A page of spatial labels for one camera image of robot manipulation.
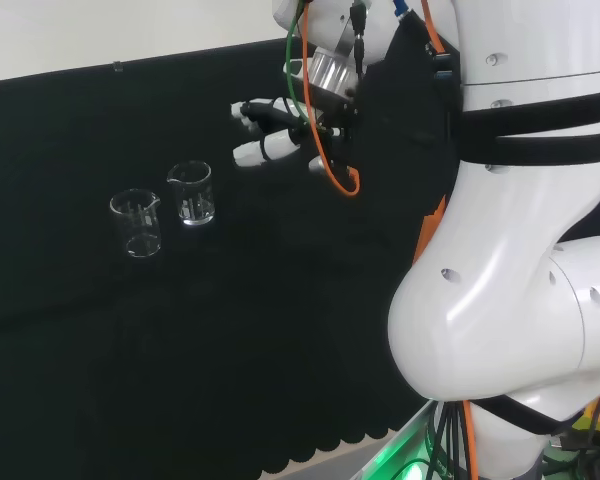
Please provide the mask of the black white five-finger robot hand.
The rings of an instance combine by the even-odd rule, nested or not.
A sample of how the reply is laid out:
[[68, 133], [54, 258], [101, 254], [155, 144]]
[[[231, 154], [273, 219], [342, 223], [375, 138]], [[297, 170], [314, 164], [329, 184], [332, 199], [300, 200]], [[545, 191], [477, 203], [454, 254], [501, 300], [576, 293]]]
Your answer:
[[309, 171], [324, 175], [324, 162], [309, 124], [310, 114], [314, 115], [325, 151], [344, 145], [344, 128], [328, 123], [323, 111], [308, 109], [288, 97], [239, 101], [230, 106], [230, 111], [231, 117], [254, 136], [252, 141], [233, 149], [234, 164], [241, 169], [280, 163], [303, 152], [308, 155]]

